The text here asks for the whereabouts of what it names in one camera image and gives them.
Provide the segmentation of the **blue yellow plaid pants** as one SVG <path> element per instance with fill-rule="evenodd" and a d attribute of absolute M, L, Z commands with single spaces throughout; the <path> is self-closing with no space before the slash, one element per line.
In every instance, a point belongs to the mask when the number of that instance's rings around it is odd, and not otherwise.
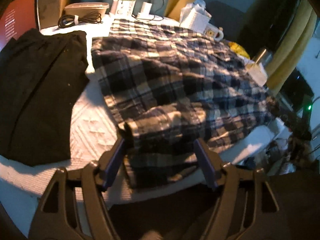
<path fill-rule="evenodd" d="M 277 102 L 227 45 L 191 30 L 115 20 L 92 40 L 105 103 L 131 149 L 129 187 L 177 182 L 199 168 L 193 142 L 221 153 L 276 117 Z"/>

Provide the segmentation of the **brown cardboard box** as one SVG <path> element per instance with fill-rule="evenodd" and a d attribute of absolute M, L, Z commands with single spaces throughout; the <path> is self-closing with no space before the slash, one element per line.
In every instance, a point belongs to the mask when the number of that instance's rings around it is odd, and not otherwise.
<path fill-rule="evenodd" d="M 38 0 L 40 28 L 57 25 L 65 6 L 70 0 Z"/>

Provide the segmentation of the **white green milk carton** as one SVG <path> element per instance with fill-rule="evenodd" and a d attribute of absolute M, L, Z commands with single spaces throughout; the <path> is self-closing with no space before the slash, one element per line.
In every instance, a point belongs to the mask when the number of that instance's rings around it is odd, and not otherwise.
<path fill-rule="evenodd" d="M 116 14 L 122 18 L 131 17 L 136 0 L 118 0 Z"/>

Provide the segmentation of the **white perforated basket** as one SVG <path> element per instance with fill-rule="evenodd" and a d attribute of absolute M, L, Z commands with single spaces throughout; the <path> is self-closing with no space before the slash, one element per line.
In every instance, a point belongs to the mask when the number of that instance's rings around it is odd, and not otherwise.
<path fill-rule="evenodd" d="M 180 27 L 197 33 L 204 33 L 211 18 L 211 14 L 206 10 L 205 1 L 195 0 L 181 9 Z"/>

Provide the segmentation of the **black folded garment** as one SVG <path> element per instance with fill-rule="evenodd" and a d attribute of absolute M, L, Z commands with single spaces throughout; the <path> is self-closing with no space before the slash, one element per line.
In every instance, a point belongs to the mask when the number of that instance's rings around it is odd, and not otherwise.
<path fill-rule="evenodd" d="M 27 166 L 68 160 L 73 106 L 86 88 L 84 31 L 30 29 L 1 51 L 1 155 Z"/>

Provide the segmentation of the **white textured bed cover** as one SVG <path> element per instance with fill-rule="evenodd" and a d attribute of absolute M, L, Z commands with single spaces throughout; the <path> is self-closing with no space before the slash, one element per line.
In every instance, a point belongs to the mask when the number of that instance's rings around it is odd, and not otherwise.
<path fill-rule="evenodd" d="M 62 166 L 69 170 L 82 168 L 90 161 L 100 158 L 114 145 L 117 138 L 116 127 L 107 111 L 92 65 L 87 67 L 86 75 L 89 83 L 72 110 L 71 159 L 62 163 Z M 221 157 L 225 161 L 237 164 L 261 152 L 273 140 L 284 143 L 289 135 L 288 128 L 276 119 L 269 125 L 255 128 L 245 139 L 223 152 Z M 39 198 L 60 166 L 60 163 L 54 163 L 29 167 L 1 158 L 1 203 L 24 236 L 29 233 Z M 104 199 L 108 206 L 132 203 L 163 197 L 203 181 L 202 172 L 195 171 L 176 183 L 148 191 L 133 192 L 126 183 L 124 171 L 119 171 L 114 184 L 104 194 Z"/>

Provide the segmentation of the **tan plastic food container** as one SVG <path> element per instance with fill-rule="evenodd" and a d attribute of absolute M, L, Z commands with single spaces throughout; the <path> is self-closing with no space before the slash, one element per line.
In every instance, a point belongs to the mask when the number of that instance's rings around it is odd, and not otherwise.
<path fill-rule="evenodd" d="M 63 15 L 78 15 L 79 17 L 82 17 L 91 12 L 97 12 L 103 18 L 109 7 L 109 4 L 104 2 L 73 3 L 65 6 Z"/>

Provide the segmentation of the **yellow crumpled item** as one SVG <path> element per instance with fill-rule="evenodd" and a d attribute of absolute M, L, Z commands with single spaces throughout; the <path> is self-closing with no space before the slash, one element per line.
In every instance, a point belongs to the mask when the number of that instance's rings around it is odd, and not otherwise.
<path fill-rule="evenodd" d="M 249 54 L 247 53 L 247 51 L 245 51 L 245 49 L 240 46 L 239 44 L 237 44 L 236 42 L 228 42 L 228 46 L 230 47 L 231 51 L 233 51 L 234 53 L 243 56 L 247 59 L 250 59 Z"/>

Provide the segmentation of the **white printed mug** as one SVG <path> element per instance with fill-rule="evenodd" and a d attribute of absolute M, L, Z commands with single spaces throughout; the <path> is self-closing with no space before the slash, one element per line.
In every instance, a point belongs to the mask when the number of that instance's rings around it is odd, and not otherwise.
<path fill-rule="evenodd" d="M 218 28 L 210 23 L 207 24 L 204 34 L 212 37 L 216 42 L 220 42 L 224 38 L 223 28 Z"/>

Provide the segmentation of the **white power strip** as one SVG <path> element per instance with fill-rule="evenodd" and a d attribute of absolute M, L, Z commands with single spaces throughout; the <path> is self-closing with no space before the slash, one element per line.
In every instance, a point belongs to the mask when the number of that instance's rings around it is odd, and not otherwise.
<path fill-rule="evenodd" d="M 143 13 L 138 13 L 136 16 L 136 19 L 139 21 L 147 21 L 147 22 L 151 22 L 151 21 L 162 21 L 164 20 L 163 16 L 157 16 L 157 15 L 150 15 L 150 14 L 143 14 Z"/>

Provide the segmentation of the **white power adapter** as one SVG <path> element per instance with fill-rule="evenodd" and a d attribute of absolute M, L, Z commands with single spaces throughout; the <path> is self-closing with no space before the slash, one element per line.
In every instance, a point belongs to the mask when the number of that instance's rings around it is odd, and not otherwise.
<path fill-rule="evenodd" d="M 152 8 L 152 3 L 143 2 L 140 10 L 140 14 L 143 16 L 148 16 L 150 14 L 151 8 Z"/>

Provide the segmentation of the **tablet with red screen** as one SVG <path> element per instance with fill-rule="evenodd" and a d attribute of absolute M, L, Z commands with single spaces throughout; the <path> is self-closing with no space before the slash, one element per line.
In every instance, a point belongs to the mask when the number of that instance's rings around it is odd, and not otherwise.
<path fill-rule="evenodd" d="M 1 17 L 1 50 L 30 29 L 40 30 L 38 0 L 12 0 Z"/>

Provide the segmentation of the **white lamp base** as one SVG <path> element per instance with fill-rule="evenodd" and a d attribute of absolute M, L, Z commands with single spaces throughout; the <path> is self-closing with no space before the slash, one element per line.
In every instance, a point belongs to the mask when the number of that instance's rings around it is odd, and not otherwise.
<path fill-rule="evenodd" d="M 117 7 L 118 7 L 118 0 L 113 0 L 110 11 L 109 11 L 109 16 L 115 18 L 117 15 Z"/>

